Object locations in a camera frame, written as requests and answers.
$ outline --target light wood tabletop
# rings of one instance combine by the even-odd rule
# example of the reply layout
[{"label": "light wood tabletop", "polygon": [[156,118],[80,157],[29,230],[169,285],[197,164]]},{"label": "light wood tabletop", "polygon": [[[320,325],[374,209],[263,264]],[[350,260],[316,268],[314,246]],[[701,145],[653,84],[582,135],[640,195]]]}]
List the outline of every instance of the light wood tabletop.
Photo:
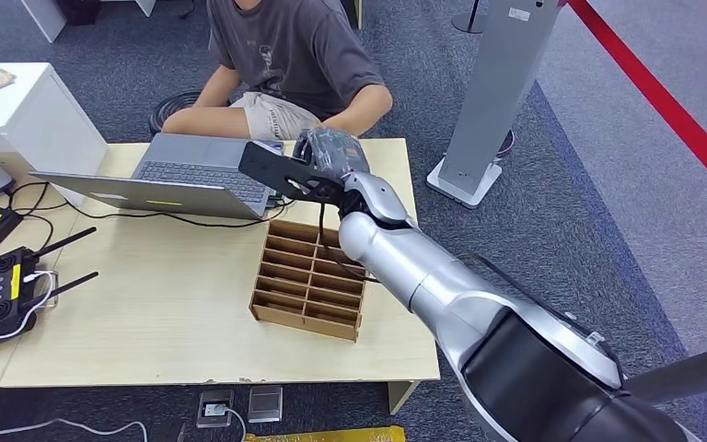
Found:
[{"label": "light wood tabletop", "polygon": [[[29,165],[17,153],[0,153],[0,163],[6,171],[16,178],[16,186],[37,181],[27,175]],[[33,206],[39,199],[42,186],[29,186],[15,196],[14,208],[25,208]],[[7,197],[0,196],[0,207],[7,206]],[[53,206],[63,203],[61,195],[50,188],[42,199],[42,206]],[[49,213],[42,213],[53,223],[54,233],[52,241],[65,238],[72,229],[72,225],[77,218],[73,210],[57,210]],[[26,218],[0,245],[0,255],[8,251],[26,246],[32,250],[38,250],[50,233],[50,228],[39,219]],[[58,260],[61,251],[55,251],[41,258],[41,265],[45,268],[52,268]],[[17,347],[19,339],[13,339],[0,344],[0,381],[6,370],[6,365]]]},{"label": "light wood tabletop", "polygon": [[[373,173],[415,215],[404,140],[362,145]],[[100,174],[130,176],[146,147],[112,145]],[[43,206],[60,201],[52,195]],[[20,201],[32,203],[32,196],[38,194],[25,192]],[[83,209],[116,211],[90,199]],[[57,262],[48,257],[60,284],[92,271],[100,277],[63,294],[33,331],[0,346],[1,387],[388,381],[396,412],[416,381],[439,378],[431,333],[378,284],[365,285],[356,343],[253,319],[248,305],[266,223],[216,228],[162,217],[89,219],[69,207],[44,215],[57,223],[57,238],[98,228],[65,247]],[[297,202],[280,219],[316,225],[319,206]],[[335,210],[324,223],[337,228]],[[8,242],[41,244],[46,226],[24,224]]]}]

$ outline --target cardboard organizer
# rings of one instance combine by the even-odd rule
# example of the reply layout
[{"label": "cardboard organizer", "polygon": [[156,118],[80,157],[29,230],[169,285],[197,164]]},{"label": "cardboard organizer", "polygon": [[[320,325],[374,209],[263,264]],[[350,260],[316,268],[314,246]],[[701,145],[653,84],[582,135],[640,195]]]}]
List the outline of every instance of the cardboard organizer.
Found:
[{"label": "cardboard organizer", "polygon": [[345,272],[332,255],[356,274],[365,276],[365,269],[340,250],[336,230],[324,229],[324,242],[328,250],[320,243],[318,227],[272,221],[250,312],[256,320],[355,342],[365,283]]}]

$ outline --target person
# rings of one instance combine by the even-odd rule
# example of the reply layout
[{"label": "person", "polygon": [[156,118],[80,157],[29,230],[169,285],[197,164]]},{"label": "person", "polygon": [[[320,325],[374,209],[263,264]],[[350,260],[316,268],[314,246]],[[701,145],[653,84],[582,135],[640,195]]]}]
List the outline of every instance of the person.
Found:
[{"label": "person", "polygon": [[[213,73],[162,131],[296,139],[324,124],[360,135],[392,105],[340,0],[208,0]],[[222,107],[240,82],[242,99]]]}]

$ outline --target power socket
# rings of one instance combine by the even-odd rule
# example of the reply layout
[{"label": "power socket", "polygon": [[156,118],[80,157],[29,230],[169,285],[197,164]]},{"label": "power socket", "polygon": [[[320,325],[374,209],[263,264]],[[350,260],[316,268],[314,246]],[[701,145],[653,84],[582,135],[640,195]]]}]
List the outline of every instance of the power socket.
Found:
[{"label": "power socket", "polygon": [[224,407],[232,408],[234,391],[203,391],[199,397],[199,410],[196,414],[197,428],[219,428],[231,425],[231,413],[224,412]]}]

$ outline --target red stripe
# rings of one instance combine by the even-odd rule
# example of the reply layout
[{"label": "red stripe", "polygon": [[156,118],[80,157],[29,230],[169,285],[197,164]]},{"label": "red stripe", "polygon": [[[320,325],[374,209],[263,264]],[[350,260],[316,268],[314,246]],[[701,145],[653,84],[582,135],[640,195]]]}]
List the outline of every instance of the red stripe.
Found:
[{"label": "red stripe", "polygon": [[570,5],[643,96],[707,168],[706,131],[657,81],[586,0],[570,0]]}]

